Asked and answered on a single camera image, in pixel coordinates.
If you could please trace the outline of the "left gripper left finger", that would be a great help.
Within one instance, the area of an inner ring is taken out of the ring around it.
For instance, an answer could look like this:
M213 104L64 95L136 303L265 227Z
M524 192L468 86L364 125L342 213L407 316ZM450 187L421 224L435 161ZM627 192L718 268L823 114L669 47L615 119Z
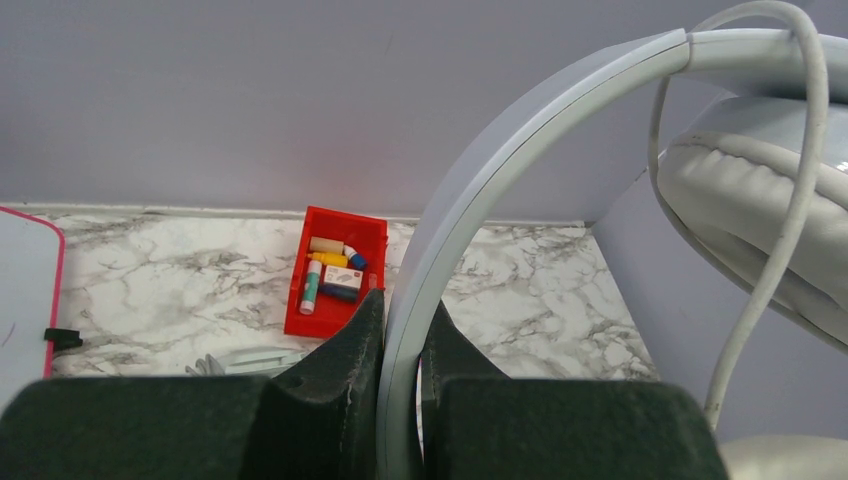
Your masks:
M372 479L384 293L267 376L76 377L1 418L5 479Z

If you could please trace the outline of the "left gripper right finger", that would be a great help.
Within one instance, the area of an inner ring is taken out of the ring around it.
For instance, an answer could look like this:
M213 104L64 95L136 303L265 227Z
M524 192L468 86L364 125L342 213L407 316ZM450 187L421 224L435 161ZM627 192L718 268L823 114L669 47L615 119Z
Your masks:
M695 400L669 384L513 379L434 313L421 357L429 479L724 479Z

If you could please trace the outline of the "grey white gaming headset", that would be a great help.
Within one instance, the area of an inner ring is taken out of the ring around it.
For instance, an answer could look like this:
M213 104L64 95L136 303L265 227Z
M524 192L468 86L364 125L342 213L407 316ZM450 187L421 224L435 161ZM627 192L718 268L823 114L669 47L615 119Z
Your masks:
M278 347L254 347L236 350L223 356L206 354L197 359L193 366L185 367L190 376L267 376L275 377L308 355L292 349Z

